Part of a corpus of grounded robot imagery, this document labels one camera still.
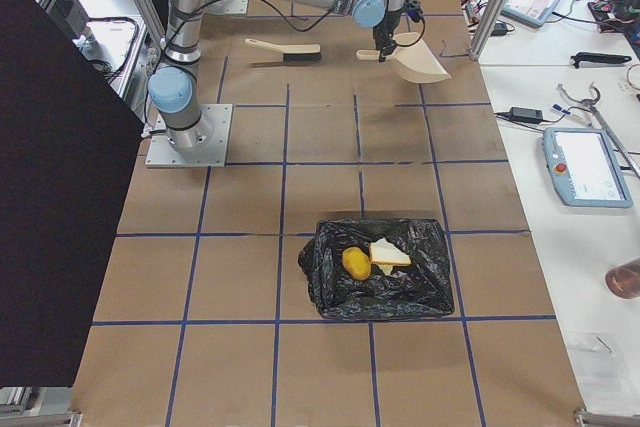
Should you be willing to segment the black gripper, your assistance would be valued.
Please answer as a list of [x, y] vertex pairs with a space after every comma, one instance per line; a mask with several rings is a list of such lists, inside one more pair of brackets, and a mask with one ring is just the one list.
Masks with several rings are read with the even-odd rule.
[[385, 16], [384, 19], [373, 28], [375, 50], [378, 52], [378, 61], [385, 62], [396, 49], [394, 32], [400, 22], [399, 16]]

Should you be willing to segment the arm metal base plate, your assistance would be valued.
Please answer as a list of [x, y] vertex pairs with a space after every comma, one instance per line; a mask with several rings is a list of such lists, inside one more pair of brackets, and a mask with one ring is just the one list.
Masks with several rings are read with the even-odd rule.
[[149, 168], [224, 167], [232, 124], [232, 104], [201, 104], [199, 123], [188, 130], [170, 129], [159, 113], [145, 164]]

